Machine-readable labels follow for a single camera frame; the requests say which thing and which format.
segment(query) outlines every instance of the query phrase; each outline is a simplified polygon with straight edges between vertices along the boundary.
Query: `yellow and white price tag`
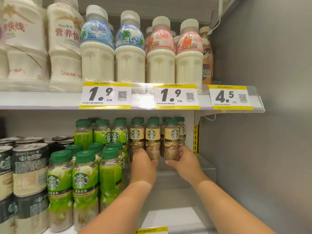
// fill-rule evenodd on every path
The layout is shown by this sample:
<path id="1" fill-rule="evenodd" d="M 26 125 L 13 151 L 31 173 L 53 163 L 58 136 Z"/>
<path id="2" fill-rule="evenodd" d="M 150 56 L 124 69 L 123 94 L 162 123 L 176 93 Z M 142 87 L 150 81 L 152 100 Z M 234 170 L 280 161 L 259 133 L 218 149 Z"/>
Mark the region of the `yellow and white price tag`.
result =
<path id="1" fill-rule="evenodd" d="M 200 110 L 197 86 L 194 84 L 155 86 L 155 108 Z"/>
<path id="2" fill-rule="evenodd" d="M 135 231 L 134 234 L 148 234 L 148 233 L 168 234 L 168 227 L 138 229 Z"/>
<path id="3" fill-rule="evenodd" d="M 253 110 L 246 86 L 209 85 L 214 110 Z"/>
<path id="4" fill-rule="evenodd" d="M 84 82 L 79 109 L 131 109 L 131 83 Z"/>

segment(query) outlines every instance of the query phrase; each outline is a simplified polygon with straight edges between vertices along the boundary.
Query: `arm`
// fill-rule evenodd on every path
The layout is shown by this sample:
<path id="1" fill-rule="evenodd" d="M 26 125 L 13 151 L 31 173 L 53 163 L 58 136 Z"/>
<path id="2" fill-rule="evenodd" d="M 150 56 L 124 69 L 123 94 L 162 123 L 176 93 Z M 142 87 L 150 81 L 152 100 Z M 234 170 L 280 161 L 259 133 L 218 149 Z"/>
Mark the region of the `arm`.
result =
<path id="1" fill-rule="evenodd" d="M 133 234 L 141 208 L 156 180 L 156 161 L 144 149 L 133 155 L 130 185 L 79 234 Z"/>
<path id="2" fill-rule="evenodd" d="M 276 234 L 212 182 L 202 172 L 197 155 L 188 147 L 180 147 L 179 154 L 179 162 L 167 160 L 165 163 L 177 169 L 194 187 L 220 234 Z"/>

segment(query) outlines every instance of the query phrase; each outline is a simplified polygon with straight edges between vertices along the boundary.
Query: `person's left hand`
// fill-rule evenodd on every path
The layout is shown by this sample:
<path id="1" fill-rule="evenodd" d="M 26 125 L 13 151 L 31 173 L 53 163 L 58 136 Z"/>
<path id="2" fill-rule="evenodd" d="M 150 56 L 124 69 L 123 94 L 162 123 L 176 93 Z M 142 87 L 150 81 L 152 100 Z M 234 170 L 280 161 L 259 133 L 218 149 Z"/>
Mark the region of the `person's left hand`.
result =
<path id="1" fill-rule="evenodd" d="M 153 186 L 156 181 L 156 165 L 157 160 L 151 161 L 144 149 L 138 149 L 132 158 L 130 184 L 145 181 Z"/>

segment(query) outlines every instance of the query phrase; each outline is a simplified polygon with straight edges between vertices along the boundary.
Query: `forearm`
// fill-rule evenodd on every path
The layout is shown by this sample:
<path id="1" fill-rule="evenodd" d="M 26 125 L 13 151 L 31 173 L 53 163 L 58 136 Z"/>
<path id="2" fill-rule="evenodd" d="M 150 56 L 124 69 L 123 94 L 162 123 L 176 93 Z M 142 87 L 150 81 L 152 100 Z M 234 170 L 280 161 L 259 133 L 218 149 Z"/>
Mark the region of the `forearm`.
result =
<path id="1" fill-rule="evenodd" d="M 132 234 L 152 186 L 147 182 L 130 184 L 100 215 L 79 234 Z"/>
<path id="2" fill-rule="evenodd" d="M 275 234 L 210 180 L 194 186 L 219 234 Z"/>

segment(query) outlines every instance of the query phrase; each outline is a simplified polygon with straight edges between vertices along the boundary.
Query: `blue label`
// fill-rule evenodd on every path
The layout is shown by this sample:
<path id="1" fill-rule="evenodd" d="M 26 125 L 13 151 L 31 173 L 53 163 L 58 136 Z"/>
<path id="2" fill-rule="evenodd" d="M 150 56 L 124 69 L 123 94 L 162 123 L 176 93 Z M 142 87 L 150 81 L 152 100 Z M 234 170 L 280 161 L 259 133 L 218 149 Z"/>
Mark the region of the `blue label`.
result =
<path id="1" fill-rule="evenodd" d="M 133 45 L 144 50 L 144 37 L 138 27 L 134 25 L 120 27 L 116 36 L 116 48 L 123 45 Z"/>
<path id="2" fill-rule="evenodd" d="M 115 50 L 115 41 L 109 27 L 99 20 L 87 21 L 81 30 L 81 43 L 99 41 Z"/>

